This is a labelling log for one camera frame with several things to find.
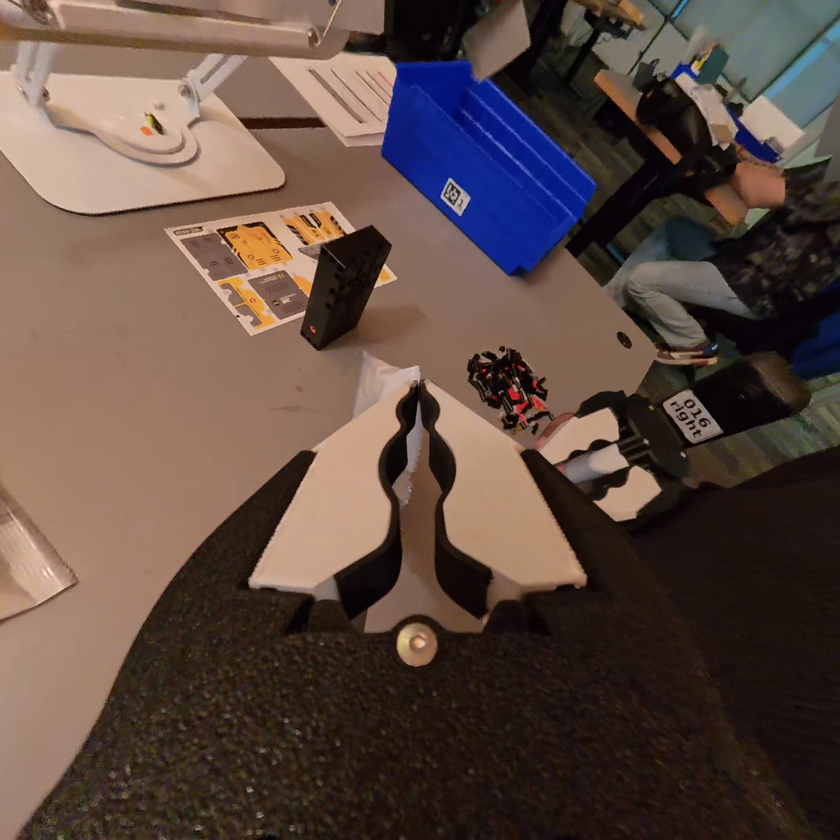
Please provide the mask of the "wooden table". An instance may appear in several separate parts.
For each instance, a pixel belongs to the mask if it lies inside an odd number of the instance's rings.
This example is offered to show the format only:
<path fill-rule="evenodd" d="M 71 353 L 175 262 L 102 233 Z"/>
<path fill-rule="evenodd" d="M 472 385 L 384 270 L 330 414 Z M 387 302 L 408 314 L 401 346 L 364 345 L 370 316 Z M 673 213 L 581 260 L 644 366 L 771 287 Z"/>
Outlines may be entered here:
<path fill-rule="evenodd" d="M 681 163 L 680 152 L 657 128 L 645 126 L 638 121 L 636 107 L 642 95 L 634 88 L 631 78 L 614 70 L 600 70 L 595 75 L 594 83 L 629 119 L 637 132 L 645 137 L 646 142 L 657 149 L 659 156 L 668 161 L 670 170 L 667 174 L 677 175 Z M 727 224 L 738 226 L 745 221 L 749 210 L 729 183 L 715 185 L 701 195 L 701 200 L 713 207 Z"/>

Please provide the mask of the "black perforated block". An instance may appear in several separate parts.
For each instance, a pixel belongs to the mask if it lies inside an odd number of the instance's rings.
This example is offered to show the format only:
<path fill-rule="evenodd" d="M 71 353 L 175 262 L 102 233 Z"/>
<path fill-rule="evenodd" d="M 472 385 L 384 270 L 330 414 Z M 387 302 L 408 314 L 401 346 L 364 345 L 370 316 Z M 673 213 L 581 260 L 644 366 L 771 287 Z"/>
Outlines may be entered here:
<path fill-rule="evenodd" d="M 391 250 L 372 225 L 321 245 L 301 325 L 313 349 L 324 350 L 356 328 Z"/>

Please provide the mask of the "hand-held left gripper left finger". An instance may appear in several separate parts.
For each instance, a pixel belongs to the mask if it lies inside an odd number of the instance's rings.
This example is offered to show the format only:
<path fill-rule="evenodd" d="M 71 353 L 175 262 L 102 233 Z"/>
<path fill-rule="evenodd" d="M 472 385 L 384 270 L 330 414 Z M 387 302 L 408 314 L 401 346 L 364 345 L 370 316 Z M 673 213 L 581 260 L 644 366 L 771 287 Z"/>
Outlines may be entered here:
<path fill-rule="evenodd" d="M 417 457 L 418 383 L 400 384 L 311 451 L 308 466 L 248 578 L 252 590 L 310 596 L 355 619 L 402 569 L 395 484 Z"/>

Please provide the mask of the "clear bag of yellow beams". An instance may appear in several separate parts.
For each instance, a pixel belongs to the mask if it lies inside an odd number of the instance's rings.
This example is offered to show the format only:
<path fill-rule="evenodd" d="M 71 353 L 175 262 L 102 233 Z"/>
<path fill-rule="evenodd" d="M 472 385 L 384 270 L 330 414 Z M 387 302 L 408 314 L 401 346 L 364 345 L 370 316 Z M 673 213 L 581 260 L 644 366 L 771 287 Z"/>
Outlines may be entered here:
<path fill-rule="evenodd" d="M 17 500 L 1 489 L 1 621 L 26 613 L 78 583 Z"/>

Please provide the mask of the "blue plastic storage bin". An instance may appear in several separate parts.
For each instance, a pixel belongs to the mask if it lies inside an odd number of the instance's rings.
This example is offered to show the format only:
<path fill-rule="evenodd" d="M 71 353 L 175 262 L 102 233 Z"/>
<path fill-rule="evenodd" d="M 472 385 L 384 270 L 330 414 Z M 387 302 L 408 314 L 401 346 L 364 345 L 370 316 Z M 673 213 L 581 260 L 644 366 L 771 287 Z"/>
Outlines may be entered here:
<path fill-rule="evenodd" d="M 467 60 L 400 62 L 382 157 L 510 276 L 581 219 L 596 183 Z"/>

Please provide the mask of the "small white plastic bag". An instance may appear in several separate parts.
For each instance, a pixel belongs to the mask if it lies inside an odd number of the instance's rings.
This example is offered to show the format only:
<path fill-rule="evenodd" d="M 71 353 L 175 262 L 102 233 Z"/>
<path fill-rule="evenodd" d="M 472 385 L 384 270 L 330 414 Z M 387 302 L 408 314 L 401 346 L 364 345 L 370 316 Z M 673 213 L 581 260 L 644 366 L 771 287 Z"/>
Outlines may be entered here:
<path fill-rule="evenodd" d="M 364 351 L 353 405 L 353 418 L 363 414 L 399 386 L 405 383 L 416 384 L 420 380 L 419 366 L 398 369 Z M 406 438 L 406 467 L 393 485 L 402 508 L 408 504 L 412 495 L 423 435 L 421 409 L 417 408 L 415 425 Z"/>

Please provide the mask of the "pile of black red pins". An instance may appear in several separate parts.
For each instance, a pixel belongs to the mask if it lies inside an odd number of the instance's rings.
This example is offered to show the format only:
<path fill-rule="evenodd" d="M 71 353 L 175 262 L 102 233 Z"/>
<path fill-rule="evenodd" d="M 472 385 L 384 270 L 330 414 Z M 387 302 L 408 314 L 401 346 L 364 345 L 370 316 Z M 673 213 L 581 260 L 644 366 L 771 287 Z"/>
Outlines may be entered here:
<path fill-rule="evenodd" d="M 503 431 L 537 437 L 542 425 L 554 420 L 546 379 L 534 373 L 518 350 L 501 345 L 475 353 L 466 370 L 479 399 L 497 411 Z"/>

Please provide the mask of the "printed paper sheet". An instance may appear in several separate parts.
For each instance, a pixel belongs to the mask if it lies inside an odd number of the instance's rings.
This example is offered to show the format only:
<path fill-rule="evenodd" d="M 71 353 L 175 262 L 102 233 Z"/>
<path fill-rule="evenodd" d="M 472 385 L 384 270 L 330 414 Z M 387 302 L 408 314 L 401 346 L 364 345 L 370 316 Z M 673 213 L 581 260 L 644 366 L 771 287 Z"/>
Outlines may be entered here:
<path fill-rule="evenodd" d="M 343 52 L 269 60 L 344 146 L 382 146 L 396 84 L 389 58 Z"/>

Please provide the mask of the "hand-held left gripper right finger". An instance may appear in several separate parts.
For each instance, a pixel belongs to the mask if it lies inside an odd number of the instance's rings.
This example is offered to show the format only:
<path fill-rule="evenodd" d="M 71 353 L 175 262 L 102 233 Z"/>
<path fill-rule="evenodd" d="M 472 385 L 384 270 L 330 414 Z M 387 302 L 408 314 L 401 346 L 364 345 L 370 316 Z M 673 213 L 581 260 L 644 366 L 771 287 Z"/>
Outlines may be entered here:
<path fill-rule="evenodd" d="M 586 587 L 550 505 L 561 473 L 435 383 L 422 381 L 418 399 L 439 488 L 434 569 L 446 596 L 486 617 L 499 602 Z"/>

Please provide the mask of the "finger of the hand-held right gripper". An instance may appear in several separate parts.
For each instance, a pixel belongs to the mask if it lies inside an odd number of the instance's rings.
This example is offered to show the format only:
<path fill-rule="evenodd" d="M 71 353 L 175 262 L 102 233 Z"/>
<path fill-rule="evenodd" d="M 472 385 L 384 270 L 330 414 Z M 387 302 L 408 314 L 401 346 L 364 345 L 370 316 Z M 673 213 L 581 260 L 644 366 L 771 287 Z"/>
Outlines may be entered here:
<path fill-rule="evenodd" d="M 617 444 L 621 436 L 620 424 L 610 407 L 573 416 L 539 444 L 542 457 L 558 465 L 592 450 L 593 446 Z"/>
<path fill-rule="evenodd" d="M 605 465 L 577 469 L 578 485 L 589 485 L 588 498 L 615 522 L 630 522 L 660 493 L 650 472 L 637 465 L 607 469 Z"/>

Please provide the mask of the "yellow grey sticker sheet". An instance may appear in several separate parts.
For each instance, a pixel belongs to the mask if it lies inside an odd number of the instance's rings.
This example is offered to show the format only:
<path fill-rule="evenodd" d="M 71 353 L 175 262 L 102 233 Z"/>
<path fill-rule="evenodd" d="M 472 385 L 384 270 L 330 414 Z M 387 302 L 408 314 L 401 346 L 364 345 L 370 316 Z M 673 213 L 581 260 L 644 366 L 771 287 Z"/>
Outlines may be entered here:
<path fill-rule="evenodd" d="M 166 233 L 249 335 L 302 325 L 321 245 L 353 233 L 333 203 L 228 217 Z"/>

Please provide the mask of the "white book stand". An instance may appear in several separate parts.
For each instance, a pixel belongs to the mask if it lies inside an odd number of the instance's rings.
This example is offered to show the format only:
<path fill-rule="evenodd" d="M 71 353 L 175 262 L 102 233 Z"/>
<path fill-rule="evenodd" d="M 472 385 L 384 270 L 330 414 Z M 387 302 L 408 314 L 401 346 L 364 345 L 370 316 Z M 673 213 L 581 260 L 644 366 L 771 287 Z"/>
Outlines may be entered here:
<path fill-rule="evenodd" d="M 260 193 L 275 160 L 215 90 L 251 56 L 329 60 L 380 35 L 385 2 L 2 1 L 2 155 L 49 204 L 88 216 Z M 181 79 L 57 75 L 66 45 L 206 54 Z M 140 127 L 152 112 L 166 134 Z"/>

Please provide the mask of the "person's right forearm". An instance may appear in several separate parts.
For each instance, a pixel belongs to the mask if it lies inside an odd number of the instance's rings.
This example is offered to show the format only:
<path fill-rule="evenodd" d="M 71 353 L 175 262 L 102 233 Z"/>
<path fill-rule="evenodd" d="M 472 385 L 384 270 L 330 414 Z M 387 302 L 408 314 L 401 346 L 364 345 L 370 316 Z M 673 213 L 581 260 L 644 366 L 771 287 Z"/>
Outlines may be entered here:
<path fill-rule="evenodd" d="M 738 735 L 838 838 L 838 447 L 703 484 L 636 538 L 697 640 Z"/>

